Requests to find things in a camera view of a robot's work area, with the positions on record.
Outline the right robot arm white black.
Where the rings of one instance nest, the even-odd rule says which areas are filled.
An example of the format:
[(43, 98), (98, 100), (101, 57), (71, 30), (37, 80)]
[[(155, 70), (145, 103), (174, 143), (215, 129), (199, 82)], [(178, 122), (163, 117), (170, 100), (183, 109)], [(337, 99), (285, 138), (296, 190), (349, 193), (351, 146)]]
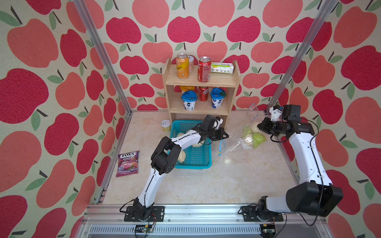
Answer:
[(299, 184), (284, 196), (264, 196), (264, 212), (304, 213), (326, 217), (343, 198), (341, 188), (333, 185), (325, 171), (316, 146), (316, 126), (303, 122), (299, 105), (276, 105), (269, 110), (258, 129), (271, 137), (283, 135), (290, 143), (298, 163)]

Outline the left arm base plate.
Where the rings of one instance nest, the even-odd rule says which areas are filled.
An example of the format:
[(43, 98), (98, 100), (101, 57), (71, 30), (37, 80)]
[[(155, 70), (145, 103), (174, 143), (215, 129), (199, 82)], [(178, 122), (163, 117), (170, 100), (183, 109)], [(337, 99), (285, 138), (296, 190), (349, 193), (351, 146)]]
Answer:
[(125, 222), (163, 222), (165, 206), (144, 207), (128, 206), (125, 212)]

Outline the clear zip-top bag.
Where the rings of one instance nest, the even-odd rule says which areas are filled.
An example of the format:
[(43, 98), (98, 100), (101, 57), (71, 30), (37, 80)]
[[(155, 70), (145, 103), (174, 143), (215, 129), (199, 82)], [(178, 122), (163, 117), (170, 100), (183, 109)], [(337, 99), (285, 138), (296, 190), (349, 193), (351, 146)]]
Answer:
[(241, 149), (256, 149), (267, 141), (266, 136), (258, 129), (258, 122), (245, 124), (242, 129), (229, 132), (229, 138), (219, 144), (218, 156), (236, 152)]
[(247, 117), (250, 122), (261, 122), (267, 117), (266, 111), (260, 110), (259, 107), (253, 103), (247, 109)]

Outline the teal plastic basket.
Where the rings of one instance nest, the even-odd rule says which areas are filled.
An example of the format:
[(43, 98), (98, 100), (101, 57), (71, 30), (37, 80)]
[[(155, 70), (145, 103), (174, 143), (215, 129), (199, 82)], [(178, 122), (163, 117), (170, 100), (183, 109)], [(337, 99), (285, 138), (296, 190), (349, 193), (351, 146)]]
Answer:
[[(179, 133), (186, 133), (202, 121), (176, 120), (172, 122), (170, 138), (175, 138)], [(206, 139), (205, 145), (200, 147), (188, 147), (184, 150), (186, 154), (183, 163), (177, 162), (176, 169), (209, 169), (212, 165), (211, 140)]]

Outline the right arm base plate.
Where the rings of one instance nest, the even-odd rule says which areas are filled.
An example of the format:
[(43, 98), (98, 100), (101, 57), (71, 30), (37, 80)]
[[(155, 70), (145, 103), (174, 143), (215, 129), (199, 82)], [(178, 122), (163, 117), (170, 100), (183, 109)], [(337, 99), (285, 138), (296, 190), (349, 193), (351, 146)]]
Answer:
[(245, 222), (275, 223), (284, 221), (281, 213), (269, 211), (255, 204), (242, 206), (237, 213), (243, 216)]

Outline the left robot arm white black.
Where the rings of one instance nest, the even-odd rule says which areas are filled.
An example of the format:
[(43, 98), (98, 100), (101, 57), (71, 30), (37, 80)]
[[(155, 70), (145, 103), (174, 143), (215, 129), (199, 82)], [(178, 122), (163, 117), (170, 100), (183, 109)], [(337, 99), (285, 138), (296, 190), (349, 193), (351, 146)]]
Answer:
[(120, 212), (125, 215), (125, 222), (162, 221), (154, 212), (156, 195), (165, 176), (176, 166), (182, 151), (209, 139), (211, 142), (227, 139), (229, 135), (222, 127), (223, 119), (207, 115), (188, 133), (169, 138), (163, 137), (151, 156), (151, 170), (142, 193), (131, 202), (132, 206), (123, 205)]

